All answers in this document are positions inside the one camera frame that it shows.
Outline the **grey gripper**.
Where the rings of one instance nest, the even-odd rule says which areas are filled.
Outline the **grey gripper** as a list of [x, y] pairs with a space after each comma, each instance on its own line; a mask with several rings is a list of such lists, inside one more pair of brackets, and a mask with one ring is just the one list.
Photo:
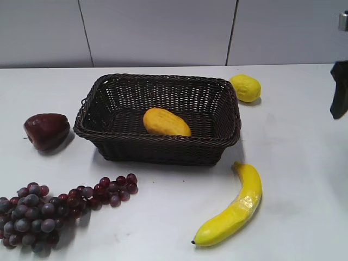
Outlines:
[[[348, 31], [348, 11], [339, 14], [338, 29]], [[331, 76], [335, 81], [335, 93], [330, 107], [330, 112], [335, 120], [342, 118], [347, 113], [347, 64], [348, 61], [337, 61], [331, 69]]]

